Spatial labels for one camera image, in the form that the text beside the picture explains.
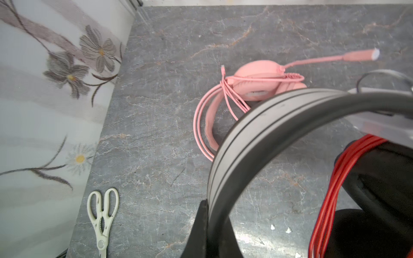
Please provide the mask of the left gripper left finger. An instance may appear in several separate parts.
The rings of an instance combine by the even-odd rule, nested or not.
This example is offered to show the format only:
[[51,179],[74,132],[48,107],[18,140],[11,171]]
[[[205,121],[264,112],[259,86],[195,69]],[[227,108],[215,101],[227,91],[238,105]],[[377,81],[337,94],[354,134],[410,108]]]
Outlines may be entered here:
[[181,258],[206,258],[207,256],[208,202],[201,201],[186,247]]

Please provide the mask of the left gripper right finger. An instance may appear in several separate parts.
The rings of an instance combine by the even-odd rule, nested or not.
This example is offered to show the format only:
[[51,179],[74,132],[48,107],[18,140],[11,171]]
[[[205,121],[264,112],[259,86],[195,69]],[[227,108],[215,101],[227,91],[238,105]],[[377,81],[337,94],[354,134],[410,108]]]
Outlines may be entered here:
[[219,239],[220,258],[243,258],[230,218],[224,223]]

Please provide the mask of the white black headset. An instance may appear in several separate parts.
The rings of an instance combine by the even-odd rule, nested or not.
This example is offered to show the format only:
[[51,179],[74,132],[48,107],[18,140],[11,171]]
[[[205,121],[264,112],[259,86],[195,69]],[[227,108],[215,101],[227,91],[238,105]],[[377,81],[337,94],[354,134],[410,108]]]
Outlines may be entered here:
[[354,126],[327,129],[353,111],[374,103],[376,85],[352,92],[307,88],[274,96],[240,118],[213,159],[207,201],[206,241],[216,253],[231,224],[244,219],[241,234],[259,245],[260,255],[286,247],[309,255],[310,236],[332,175],[333,158],[357,136]]

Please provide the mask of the pink headset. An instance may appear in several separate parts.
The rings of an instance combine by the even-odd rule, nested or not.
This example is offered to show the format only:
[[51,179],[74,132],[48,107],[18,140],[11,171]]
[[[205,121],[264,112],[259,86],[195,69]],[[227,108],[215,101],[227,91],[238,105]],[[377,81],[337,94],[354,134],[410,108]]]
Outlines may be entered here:
[[375,61],[379,56],[379,49],[374,48],[343,55],[298,60],[284,65],[271,60],[258,60],[243,65],[232,76],[227,76],[225,67],[222,66],[219,84],[201,98],[194,113],[193,131],[200,151],[208,160],[214,160],[214,152],[218,150],[219,144],[213,135],[213,125],[221,101],[226,102],[230,114],[236,118],[230,102],[238,106],[243,113],[247,113],[251,108],[249,102],[261,102],[287,91],[306,88],[303,83],[304,76],[288,73],[288,68],[335,61]]

